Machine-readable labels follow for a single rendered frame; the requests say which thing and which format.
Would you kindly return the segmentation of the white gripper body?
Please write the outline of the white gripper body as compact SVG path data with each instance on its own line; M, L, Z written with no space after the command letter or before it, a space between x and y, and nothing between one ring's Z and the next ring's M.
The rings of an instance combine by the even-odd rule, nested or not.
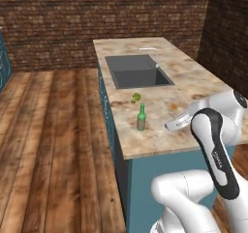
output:
M191 122L192 117L188 112L179 115L176 119L165 123L165 128L168 131L178 131L187 127Z

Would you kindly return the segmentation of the teal cupboard run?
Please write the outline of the teal cupboard run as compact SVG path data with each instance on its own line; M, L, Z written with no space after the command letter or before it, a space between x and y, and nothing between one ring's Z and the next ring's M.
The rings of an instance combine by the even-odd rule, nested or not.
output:
M2 28L0 27L0 93L12 76L12 66L4 43Z

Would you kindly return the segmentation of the teal kitchen island cabinet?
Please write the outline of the teal kitchen island cabinet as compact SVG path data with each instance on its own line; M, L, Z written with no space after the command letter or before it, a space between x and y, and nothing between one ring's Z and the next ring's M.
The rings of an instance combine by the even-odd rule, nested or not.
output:
M124 160L101 68L98 68L98 74L126 233L149 233L163 212L163 206L151 195L152 179L161 174L192 169L206 170L207 167L200 150Z

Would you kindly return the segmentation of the dark grey sink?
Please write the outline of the dark grey sink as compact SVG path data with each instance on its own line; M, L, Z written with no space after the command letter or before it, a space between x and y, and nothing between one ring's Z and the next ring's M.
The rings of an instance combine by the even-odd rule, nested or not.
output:
M107 56L106 61L116 89L173 85L148 54Z

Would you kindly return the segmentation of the green beer bottle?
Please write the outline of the green beer bottle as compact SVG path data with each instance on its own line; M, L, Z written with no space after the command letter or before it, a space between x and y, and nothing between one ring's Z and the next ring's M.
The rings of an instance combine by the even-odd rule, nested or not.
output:
M137 130L144 131L145 130L145 119L146 115L144 112L144 104L142 103L139 108L138 121L137 121Z

